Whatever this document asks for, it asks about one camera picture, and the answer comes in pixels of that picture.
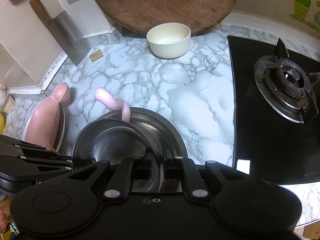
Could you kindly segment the person's left hand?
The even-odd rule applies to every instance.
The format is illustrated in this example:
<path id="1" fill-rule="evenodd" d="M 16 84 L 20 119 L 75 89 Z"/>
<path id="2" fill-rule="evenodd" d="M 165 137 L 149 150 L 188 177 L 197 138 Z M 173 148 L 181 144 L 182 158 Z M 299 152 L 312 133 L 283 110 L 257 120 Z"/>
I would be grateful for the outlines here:
<path id="1" fill-rule="evenodd" d="M 1 221 L 1 233 L 5 233 L 8 230 L 9 223 L 12 223 L 12 217 L 10 213 L 10 206 L 13 198 L 5 197 L 1 200 L 0 206 L 0 221 Z"/>

